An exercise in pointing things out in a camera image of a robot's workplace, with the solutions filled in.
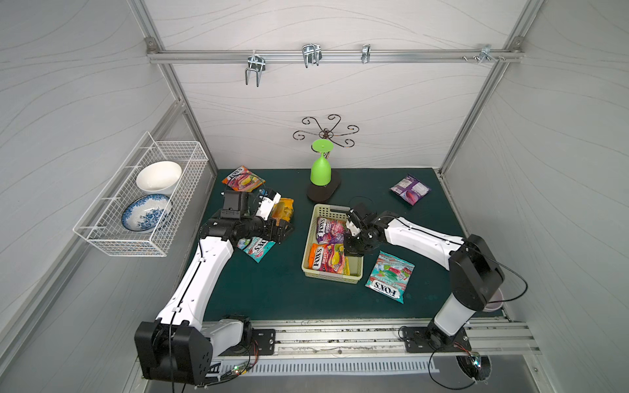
green table surface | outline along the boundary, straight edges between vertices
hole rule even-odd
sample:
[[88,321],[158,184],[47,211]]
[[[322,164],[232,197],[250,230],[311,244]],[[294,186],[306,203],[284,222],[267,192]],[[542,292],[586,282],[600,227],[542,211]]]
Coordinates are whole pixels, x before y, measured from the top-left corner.
[[[365,202],[378,213],[398,213],[413,223],[463,236],[463,231],[432,169],[336,169],[341,185],[328,204],[350,206]],[[294,199],[295,230],[282,244],[276,244],[256,263],[234,249],[225,265],[205,311],[205,321],[217,321],[228,314],[261,319],[336,318],[432,318],[450,295],[448,272],[436,262],[399,246],[383,244],[379,250],[415,265],[404,293],[404,304],[365,286],[379,250],[365,255],[363,276],[358,284],[344,284],[306,277],[301,270],[306,237],[315,203],[306,197],[309,169],[252,170],[266,180],[266,187],[282,197]],[[223,206],[221,181],[232,170],[219,170],[203,221]],[[390,190],[411,174],[431,191],[411,206]],[[369,198],[372,203],[360,196]]]

black stand base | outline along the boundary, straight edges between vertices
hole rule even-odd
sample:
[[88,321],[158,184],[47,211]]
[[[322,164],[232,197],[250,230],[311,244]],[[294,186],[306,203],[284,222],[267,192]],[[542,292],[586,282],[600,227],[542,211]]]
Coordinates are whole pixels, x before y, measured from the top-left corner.
[[[252,341],[258,343],[258,354],[273,355],[275,352],[275,329],[253,329]],[[247,349],[243,346],[235,345],[227,348],[220,356],[242,356],[247,354]],[[249,346],[249,355],[254,356],[253,345]]]
[[341,175],[336,171],[332,171],[330,182],[327,185],[314,185],[310,183],[306,195],[308,199],[315,203],[325,203],[330,200],[332,194],[341,184]]
[[[407,328],[399,330],[399,335],[404,340],[404,349],[407,353],[433,353],[435,351],[429,344],[427,337],[428,328]],[[466,350],[471,351],[470,343],[466,340],[465,330],[461,328],[454,336],[454,340],[439,348],[439,352],[463,352],[454,346],[454,342],[461,344]]]

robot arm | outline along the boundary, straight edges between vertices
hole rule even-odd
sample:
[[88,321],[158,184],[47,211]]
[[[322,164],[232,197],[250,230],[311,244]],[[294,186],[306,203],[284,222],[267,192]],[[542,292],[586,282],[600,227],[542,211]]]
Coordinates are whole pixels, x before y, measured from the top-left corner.
[[251,340],[247,318],[227,318],[204,329],[203,314],[223,267],[242,238],[282,240],[292,226],[269,219],[280,194],[260,190],[255,216],[248,213],[248,192],[225,191],[223,209],[199,232],[199,244],[186,274],[154,322],[142,322],[135,333],[142,374],[146,379],[202,385],[214,356]]
[[502,269],[480,236],[445,235],[389,211],[376,216],[363,204],[351,209],[347,217],[352,234],[345,239],[347,255],[361,256],[386,242],[424,255],[450,271],[452,293],[426,331],[425,340],[434,350],[449,345],[504,281]]

blue and white bowl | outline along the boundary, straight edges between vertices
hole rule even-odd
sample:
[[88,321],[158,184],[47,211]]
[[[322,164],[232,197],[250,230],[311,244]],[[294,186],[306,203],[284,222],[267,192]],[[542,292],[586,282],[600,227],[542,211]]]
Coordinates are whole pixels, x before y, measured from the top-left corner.
[[172,209],[169,198],[164,194],[151,194],[130,204],[122,214],[122,225],[134,232],[150,232],[157,225],[162,214],[162,226],[167,222]]

yellow snack bag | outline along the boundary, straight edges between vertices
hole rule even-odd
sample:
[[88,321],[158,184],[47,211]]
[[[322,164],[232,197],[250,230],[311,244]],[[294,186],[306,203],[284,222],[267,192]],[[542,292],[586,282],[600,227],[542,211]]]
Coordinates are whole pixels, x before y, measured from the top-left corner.
[[294,201],[290,198],[280,198],[279,202],[273,207],[271,211],[271,218],[276,219],[276,225],[279,225],[279,220],[283,219],[288,222],[291,221],[293,208],[292,203]]

